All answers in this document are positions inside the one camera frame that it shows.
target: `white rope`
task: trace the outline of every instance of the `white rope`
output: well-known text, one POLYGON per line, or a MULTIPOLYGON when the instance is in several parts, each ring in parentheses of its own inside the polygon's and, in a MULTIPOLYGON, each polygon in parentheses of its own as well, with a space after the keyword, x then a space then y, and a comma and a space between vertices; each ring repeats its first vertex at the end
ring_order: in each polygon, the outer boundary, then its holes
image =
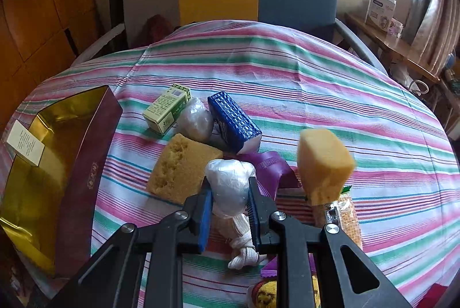
POLYGON ((247 265, 254 267, 266 259, 267 255, 260 255, 255 250, 246 215, 240 214, 232 217, 230 221, 221 222, 218 230, 224 236, 229 236, 230 232, 234 235, 229 243, 234 250, 232 260, 228 263, 229 269, 241 269, 247 265))

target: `red cloth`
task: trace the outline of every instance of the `red cloth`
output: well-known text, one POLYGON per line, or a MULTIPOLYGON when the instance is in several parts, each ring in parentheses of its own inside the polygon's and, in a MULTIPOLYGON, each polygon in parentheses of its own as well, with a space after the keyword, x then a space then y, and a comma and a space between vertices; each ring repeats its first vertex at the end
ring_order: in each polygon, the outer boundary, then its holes
POLYGON ((435 283, 430 287, 422 300, 420 300, 417 308, 433 308, 446 290, 446 286, 435 283))
POLYGON ((171 23, 162 15, 149 18, 139 36, 136 38, 134 47, 145 47, 166 38, 174 31, 171 23))

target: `wooden shelf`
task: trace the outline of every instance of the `wooden shelf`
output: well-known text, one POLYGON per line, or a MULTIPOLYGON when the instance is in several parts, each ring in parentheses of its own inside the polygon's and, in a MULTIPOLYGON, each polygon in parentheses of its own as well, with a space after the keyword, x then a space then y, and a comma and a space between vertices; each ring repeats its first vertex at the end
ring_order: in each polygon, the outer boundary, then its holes
POLYGON ((403 62, 409 69, 421 74, 433 83, 438 83, 439 78, 431 74, 426 68, 418 64, 420 61, 420 52, 414 50, 409 44, 394 35, 387 34, 370 25, 354 15, 345 14, 345 21, 351 27, 358 28, 367 35, 372 42, 377 44, 383 52, 390 55, 392 60, 403 62))

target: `sponge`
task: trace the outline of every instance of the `sponge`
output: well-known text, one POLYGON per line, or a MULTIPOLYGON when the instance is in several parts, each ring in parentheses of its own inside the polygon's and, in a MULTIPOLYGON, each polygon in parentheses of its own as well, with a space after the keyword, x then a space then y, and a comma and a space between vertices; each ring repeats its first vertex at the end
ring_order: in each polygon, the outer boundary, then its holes
POLYGON ((206 164, 222 157, 221 150, 176 134, 158 158, 147 189, 162 199, 183 204, 200 191, 206 164))
POLYGON ((334 133, 327 129, 300 132, 297 170, 310 205, 337 200, 354 169, 353 157, 334 133))

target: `green and white box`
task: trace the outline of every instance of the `green and white box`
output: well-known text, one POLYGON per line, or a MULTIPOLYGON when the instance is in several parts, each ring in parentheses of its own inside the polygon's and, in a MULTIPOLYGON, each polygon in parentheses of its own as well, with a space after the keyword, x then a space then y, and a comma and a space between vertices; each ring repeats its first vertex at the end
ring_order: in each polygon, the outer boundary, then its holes
POLYGON ((150 129, 164 135, 177 121, 189 100, 190 89, 175 83, 144 111, 143 116, 150 129))

